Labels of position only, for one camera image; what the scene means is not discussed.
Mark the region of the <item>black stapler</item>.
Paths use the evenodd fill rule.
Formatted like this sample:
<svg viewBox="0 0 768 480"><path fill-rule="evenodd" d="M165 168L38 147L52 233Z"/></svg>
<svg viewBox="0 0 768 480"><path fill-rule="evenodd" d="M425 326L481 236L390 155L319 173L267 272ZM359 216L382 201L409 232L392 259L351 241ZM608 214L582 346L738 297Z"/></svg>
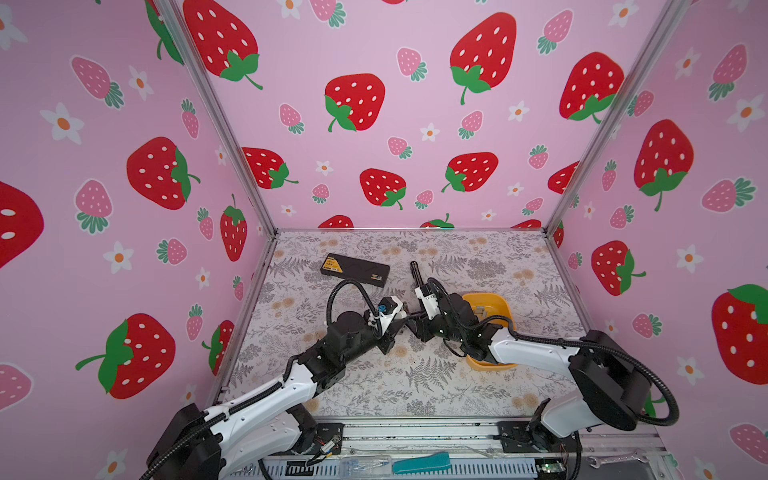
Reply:
<svg viewBox="0 0 768 480"><path fill-rule="evenodd" d="M424 281L417 261L410 262L410 271L417 288L424 286Z"/></svg>

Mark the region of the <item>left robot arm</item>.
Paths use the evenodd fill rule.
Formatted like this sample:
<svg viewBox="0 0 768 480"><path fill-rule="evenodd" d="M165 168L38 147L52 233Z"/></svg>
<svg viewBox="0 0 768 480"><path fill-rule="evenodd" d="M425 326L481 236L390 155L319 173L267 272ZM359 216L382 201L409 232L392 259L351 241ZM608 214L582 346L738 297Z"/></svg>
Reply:
<svg viewBox="0 0 768 480"><path fill-rule="evenodd" d="M316 425L305 403L338 383L348 363L388 353L408 316L396 296L342 313L326 335L289 358L274 380L232 401L180 409L147 460L145 479L224 479L274 453L308 450Z"/></svg>

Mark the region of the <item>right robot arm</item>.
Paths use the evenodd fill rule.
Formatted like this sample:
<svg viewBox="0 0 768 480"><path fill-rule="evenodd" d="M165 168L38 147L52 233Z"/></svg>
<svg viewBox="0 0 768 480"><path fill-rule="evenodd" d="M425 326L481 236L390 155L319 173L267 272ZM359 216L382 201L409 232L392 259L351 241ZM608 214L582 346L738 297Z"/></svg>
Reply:
<svg viewBox="0 0 768 480"><path fill-rule="evenodd" d="M529 423L534 435L565 438L599 425L632 431L638 423L672 426L680 418L671 389L607 334L591 330L578 339L545 338L515 330L510 318L479 319L471 305L434 278L416 287L424 308L410 327L422 341L457 344L456 355L490 365L524 365L573 381L576 391L545 400Z"/></svg>

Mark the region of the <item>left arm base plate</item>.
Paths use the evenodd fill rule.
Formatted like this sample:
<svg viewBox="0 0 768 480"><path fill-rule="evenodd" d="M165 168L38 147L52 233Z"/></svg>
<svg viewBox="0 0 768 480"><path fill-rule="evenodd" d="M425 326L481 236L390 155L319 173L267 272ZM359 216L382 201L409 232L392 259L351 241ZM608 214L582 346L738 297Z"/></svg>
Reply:
<svg viewBox="0 0 768 480"><path fill-rule="evenodd" d="M319 452L337 455L341 452L345 425L343 423L319 423L302 428L291 452L296 455L316 455Z"/></svg>

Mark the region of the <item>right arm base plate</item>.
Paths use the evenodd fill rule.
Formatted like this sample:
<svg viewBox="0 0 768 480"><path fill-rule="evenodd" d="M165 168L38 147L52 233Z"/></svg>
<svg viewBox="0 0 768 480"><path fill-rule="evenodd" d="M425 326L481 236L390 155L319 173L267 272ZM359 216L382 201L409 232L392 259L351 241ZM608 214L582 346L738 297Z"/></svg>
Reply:
<svg viewBox="0 0 768 480"><path fill-rule="evenodd" d="M524 421L501 421L494 436L502 451L510 454L560 454L581 451L579 441L573 436L559 438L543 427L531 430Z"/></svg>

